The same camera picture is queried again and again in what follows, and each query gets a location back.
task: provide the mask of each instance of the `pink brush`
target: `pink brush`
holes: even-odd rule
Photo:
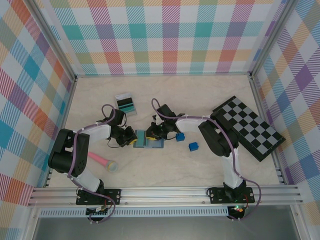
[[[109,172],[114,173],[118,170],[118,164],[115,161],[107,160],[93,152],[88,152],[88,157],[105,167]]]

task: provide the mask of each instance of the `plaid backdrop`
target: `plaid backdrop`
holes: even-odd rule
[[[17,239],[71,80],[22,0],[0,0],[0,240]]]
[[[320,1],[300,0],[258,73],[291,184],[301,186],[309,230],[320,235]]]
[[[37,2],[76,73],[122,75],[247,72],[280,1]]]

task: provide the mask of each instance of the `blue cube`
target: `blue cube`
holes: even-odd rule
[[[185,140],[185,135],[181,132],[181,133],[177,133],[175,135],[175,139],[177,142],[180,142],[180,141],[184,141]]]
[[[198,143],[197,142],[192,142],[189,144],[189,149],[190,149],[190,152],[193,152],[195,150],[198,150],[199,146],[198,146]]]

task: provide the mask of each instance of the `pink handle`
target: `pink handle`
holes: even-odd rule
[[[90,152],[90,151],[88,152],[88,157],[92,158],[93,160],[100,163],[104,167],[106,167],[106,165],[109,162],[109,160],[107,160],[107,159],[103,158],[102,156],[99,156],[93,152]]]

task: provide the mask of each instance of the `black and gray checkerboard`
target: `black and gray checkerboard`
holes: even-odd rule
[[[216,111],[232,124],[239,142],[260,162],[286,140],[236,96],[213,110]]]

